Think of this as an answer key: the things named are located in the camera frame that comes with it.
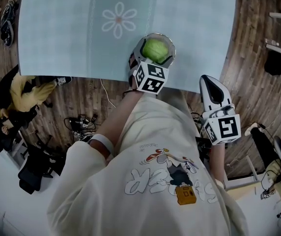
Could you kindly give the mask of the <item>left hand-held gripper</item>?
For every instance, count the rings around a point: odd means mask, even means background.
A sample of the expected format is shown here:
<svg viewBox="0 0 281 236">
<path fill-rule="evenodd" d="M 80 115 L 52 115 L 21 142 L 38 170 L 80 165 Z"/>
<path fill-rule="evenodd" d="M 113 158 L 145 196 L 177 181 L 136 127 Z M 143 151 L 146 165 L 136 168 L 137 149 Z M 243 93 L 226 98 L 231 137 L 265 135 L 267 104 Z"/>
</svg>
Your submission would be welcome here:
<svg viewBox="0 0 281 236">
<path fill-rule="evenodd" d="M 136 89 L 138 91 L 159 94 L 161 89 L 165 86 L 168 76 L 169 67 L 174 62 L 176 56 L 176 48 L 171 42 L 168 46 L 168 53 L 164 60 L 160 60 L 156 65 L 142 61 L 144 56 L 142 55 L 143 47 L 146 43 L 146 39 L 143 37 L 133 49 L 135 58 L 138 61 L 138 66 L 130 70 L 130 77 L 133 77 L 136 82 Z"/>
</svg>

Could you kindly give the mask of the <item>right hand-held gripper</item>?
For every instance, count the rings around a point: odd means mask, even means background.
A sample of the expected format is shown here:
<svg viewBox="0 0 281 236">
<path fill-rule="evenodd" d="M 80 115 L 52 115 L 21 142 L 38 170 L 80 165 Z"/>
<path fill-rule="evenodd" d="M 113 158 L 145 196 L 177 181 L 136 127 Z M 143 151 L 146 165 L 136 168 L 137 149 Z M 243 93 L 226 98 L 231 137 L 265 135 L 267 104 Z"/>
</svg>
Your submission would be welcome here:
<svg viewBox="0 0 281 236">
<path fill-rule="evenodd" d="M 202 75 L 199 88 L 205 110 L 202 114 L 203 128 L 211 144 L 226 144 L 239 139 L 240 115 L 235 113 L 235 106 L 227 87 L 211 76 Z"/>
</svg>

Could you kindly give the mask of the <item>person's left hand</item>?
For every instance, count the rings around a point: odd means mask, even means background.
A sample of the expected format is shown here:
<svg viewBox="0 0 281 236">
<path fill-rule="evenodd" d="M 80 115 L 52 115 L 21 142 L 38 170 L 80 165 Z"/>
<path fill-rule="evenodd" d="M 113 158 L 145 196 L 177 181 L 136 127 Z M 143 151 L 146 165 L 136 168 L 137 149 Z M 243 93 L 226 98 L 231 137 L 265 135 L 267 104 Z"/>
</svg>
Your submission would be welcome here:
<svg viewBox="0 0 281 236">
<path fill-rule="evenodd" d="M 133 72 L 138 67 L 138 61 L 135 58 L 134 53 L 131 53 L 131 55 L 129 57 L 129 67 L 130 67 L 130 71 L 128 73 L 128 82 L 129 82 L 129 86 L 132 87 L 132 84 L 133 84 Z"/>
</svg>

